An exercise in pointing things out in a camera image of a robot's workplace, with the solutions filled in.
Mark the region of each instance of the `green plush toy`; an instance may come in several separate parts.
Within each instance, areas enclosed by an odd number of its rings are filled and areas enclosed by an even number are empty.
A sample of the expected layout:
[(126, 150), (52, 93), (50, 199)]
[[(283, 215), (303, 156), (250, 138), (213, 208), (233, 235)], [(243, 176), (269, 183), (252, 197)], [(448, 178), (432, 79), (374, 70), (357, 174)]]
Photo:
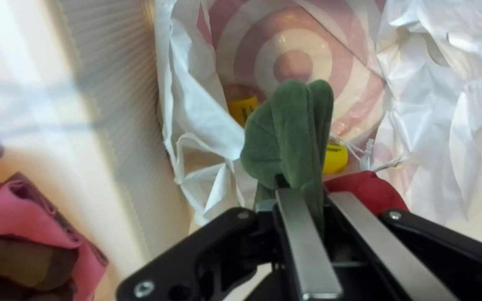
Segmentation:
[(241, 151), (243, 167), (258, 180), (254, 204), (275, 198), (275, 176), (281, 174), (290, 187), (300, 190), (321, 233), (321, 174), (332, 110), (333, 92), (327, 82), (283, 82), (249, 116)]

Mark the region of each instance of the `red fabric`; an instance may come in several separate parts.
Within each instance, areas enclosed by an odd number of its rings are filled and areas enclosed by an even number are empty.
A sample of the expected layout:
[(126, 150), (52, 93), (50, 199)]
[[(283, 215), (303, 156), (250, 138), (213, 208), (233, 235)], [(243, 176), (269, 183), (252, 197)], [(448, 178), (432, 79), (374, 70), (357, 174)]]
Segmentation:
[(375, 216), (390, 208), (408, 211), (407, 205), (390, 183), (373, 171), (363, 171), (323, 182), (329, 192), (348, 191), (354, 194)]

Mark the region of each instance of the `screw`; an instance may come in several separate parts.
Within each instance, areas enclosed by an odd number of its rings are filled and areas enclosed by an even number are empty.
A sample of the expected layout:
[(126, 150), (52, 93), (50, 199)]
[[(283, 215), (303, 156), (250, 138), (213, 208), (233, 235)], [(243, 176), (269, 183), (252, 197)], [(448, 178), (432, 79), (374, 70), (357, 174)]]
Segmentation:
[(240, 212), (237, 217), (239, 217), (240, 219), (248, 219), (248, 217), (250, 217), (249, 213), (247, 211), (243, 211), (243, 212)]
[(150, 280), (146, 280), (146, 281), (139, 282), (139, 284), (135, 286), (133, 293), (135, 294), (135, 297), (142, 298), (150, 295), (151, 292), (154, 291), (154, 288), (155, 288), (155, 284)]
[(390, 212), (390, 218), (391, 219), (395, 219), (395, 220), (398, 220), (401, 218), (401, 213), (398, 213), (396, 211), (391, 211)]

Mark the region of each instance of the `yellow object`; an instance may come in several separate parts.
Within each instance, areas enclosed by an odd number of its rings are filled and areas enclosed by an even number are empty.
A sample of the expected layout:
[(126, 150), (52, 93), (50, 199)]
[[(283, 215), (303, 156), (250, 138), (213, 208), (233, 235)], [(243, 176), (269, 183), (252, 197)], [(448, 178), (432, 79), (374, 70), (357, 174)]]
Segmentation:
[(228, 102), (228, 111), (230, 115), (240, 126), (245, 127), (246, 120), (249, 115), (256, 110), (258, 106), (257, 97), (249, 97), (247, 99), (240, 99)]
[(349, 154), (344, 145), (329, 142), (325, 153), (323, 173), (339, 173), (347, 166)]

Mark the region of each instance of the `brown fabric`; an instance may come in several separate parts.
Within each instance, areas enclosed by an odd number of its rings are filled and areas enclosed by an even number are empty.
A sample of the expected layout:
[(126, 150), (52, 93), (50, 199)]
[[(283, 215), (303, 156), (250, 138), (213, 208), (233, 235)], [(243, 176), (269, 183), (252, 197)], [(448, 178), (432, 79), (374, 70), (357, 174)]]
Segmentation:
[(76, 249), (0, 237), (0, 276), (37, 290), (55, 289), (71, 276)]
[(0, 301), (72, 301), (73, 294), (70, 281), (54, 290), (37, 291), (0, 278)]

